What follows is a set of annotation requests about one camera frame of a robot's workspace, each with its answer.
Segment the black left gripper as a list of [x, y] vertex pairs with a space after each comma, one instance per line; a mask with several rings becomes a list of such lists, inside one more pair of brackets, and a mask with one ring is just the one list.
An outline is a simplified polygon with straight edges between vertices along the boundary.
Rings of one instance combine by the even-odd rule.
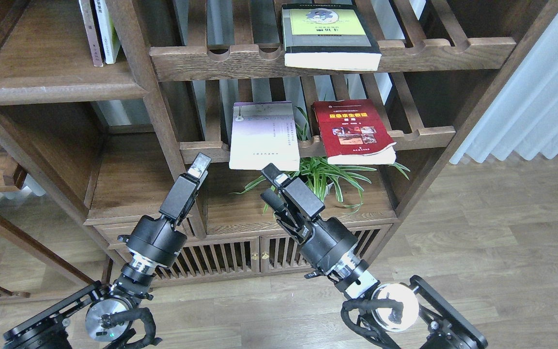
[[177, 231], [197, 197], [199, 182], [208, 174], [211, 158], [198, 153], [187, 173], [181, 174], [159, 209], [161, 217], [153, 219], [142, 216], [132, 234], [127, 238], [126, 247], [132, 252], [130, 268], [170, 267], [187, 237]]

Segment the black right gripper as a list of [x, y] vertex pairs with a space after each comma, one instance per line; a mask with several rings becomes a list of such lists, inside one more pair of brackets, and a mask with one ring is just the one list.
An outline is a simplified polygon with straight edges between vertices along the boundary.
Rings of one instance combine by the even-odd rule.
[[277, 223], [292, 236], [315, 275], [348, 278], [359, 263], [354, 254], [357, 238], [336, 217], [324, 220], [320, 216], [325, 205], [301, 179], [288, 177], [273, 163], [261, 173], [277, 190], [266, 189], [262, 200], [273, 209]]

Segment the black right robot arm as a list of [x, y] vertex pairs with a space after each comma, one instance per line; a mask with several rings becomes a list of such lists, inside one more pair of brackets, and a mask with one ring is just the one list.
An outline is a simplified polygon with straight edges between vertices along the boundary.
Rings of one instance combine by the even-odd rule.
[[396, 349], [389, 333], [405, 331], [420, 318], [428, 328], [425, 349], [487, 347], [485, 336], [420, 276], [412, 276], [409, 285], [384, 284], [372, 276], [355, 253], [357, 238], [339, 219], [320, 216], [323, 202], [301, 179], [273, 164], [262, 175], [274, 186], [262, 199], [313, 268], [306, 278], [325, 276], [334, 283], [346, 298], [340, 315], [351, 331], [378, 347]]

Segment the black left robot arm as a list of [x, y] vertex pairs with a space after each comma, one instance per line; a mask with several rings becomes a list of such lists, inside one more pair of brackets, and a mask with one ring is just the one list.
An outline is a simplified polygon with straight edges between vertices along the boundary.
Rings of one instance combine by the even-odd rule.
[[211, 159], [199, 153], [188, 172], [182, 173], [162, 203], [161, 216], [142, 216], [133, 232], [119, 236], [132, 254], [112, 284], [96, 281], [68, 298], [7, 331], [6, 349], [69, 349], [66, 327], [70, 317], [88, 307], [88, 336], [106, 342], [109, 349], [157, 346], [156, 324], [142, 300], [151, 300], [149, 288], [157, 267], [170, 267], [186, 243], [177, 227], [183, 222], [207, 175]]

